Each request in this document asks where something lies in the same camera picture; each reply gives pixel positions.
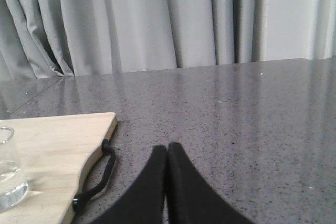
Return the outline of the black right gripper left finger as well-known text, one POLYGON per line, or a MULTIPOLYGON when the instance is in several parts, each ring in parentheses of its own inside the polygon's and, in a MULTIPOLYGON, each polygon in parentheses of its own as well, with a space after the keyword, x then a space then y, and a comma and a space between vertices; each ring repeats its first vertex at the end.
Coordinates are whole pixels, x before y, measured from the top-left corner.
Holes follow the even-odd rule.
POLYGON ((154 146, 133 184, 93 223, 162 223, 166 157, 165 146, 154 146))

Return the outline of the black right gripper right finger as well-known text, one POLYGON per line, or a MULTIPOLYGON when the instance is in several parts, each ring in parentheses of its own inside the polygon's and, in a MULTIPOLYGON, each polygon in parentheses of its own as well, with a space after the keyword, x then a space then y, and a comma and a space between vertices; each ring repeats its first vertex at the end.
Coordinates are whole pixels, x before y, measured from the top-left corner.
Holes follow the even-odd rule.
POLYGON ((169 144, 167 162, 169 223, 252 223, 212 189, 180 143, 169 144))

